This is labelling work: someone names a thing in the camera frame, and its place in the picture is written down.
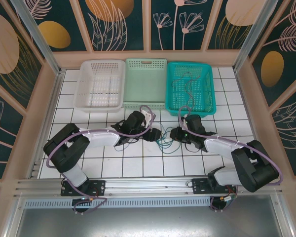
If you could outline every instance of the metal bracket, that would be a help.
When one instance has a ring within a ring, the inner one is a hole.
[[[236,187],[229,186],[231,190],[236,192]],[[207,182],[207,178],[192,179],[192,188],[194,194],[228,194],[229,189],[226,186],[217,185],[215,190]]]
[[[104,191],[105,191],[105,180],[92,180],[85,194],[90,196],[104,196]],[[67,181],[63,181],[60,196],[76,197],[76,196],[81,196],[81,194],[77,193]]]

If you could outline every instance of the green wire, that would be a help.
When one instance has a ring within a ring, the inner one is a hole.
[[[173,139],[171,141],[166,142],[165,139],[169,139],[169,137],[167,137],[167,133],[171,132],[172,129],[174,129],[173,127],[168,127],[167,129],[164,129],[163,125],[161,124],[162,129],[164,130],[163,135],[161,136],[161,138],[159,140],[156,141],[156,143],[158,144],[159,149],[161,150],[161,152],[163,152],[164,154],[172,154],[174,152],[176,152],[180,147],[181,147],[181,142],[179,143],[179,147],[176,148],[174,151],[167,153],[164,152],[164,149],[168,149],[172,146],[173,143]]]

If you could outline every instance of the white tile floor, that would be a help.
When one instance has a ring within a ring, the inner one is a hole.
[[[116,114],[88,114],[73,109],[77,76],[78,70],[66,71],[49,138],[70,122],[76,123],[78,127],[104,128],[127,118],[133,112],[122,108]],[[214,116],[202,118],[206,131],[217,132],[219,136],[235,141],[253,140],[232,68],[213,68],[213,76],[217,112]],[[171,116],[167,111],[153,112],[156,114],[154,127],[161,129],[162,125],[166,129],[179,126],[178,118]],[[122,146],[116,147],[116,150],[114,147],[87,149],[78,164],[89,178],[204,175],[223,164],[228,167],[233,165],[228,159],[198,151],[193,145],[187,145],[187,149],[180,146],[176,150],[179,146],[178,142],[173,142],[170,148],[162,152],[155,142],[141,139],[135,144],[130,144],[124,151]],[[60,177],[56,169],[49,169],[45,164],[46,156],[41,165],[39,178]]]

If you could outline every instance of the light green plastic basket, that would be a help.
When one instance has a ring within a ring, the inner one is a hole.
[[[164,110],[167,60],[151,58],[126,59],[124,107]]]

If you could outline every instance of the plastic basket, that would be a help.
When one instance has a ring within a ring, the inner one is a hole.
[[[90,60],[81,64],[74,108],[90,113],[117,112],[123,105],[125,62]]]
[[[193,96],[194,107],[189,94]],[[190,62],[168,64],[165,108],[171,115],[177,116],[179,108],[183,105],[193,107],[191,113],[201,117],[216,112],[213,72],[210,65]],[[185,108],[182,110],[182,115],[184,114],[187,114]]]
[[[124,107],[135,110],[145,104],[164,110],[166,78],[166,59],[127,59]]]

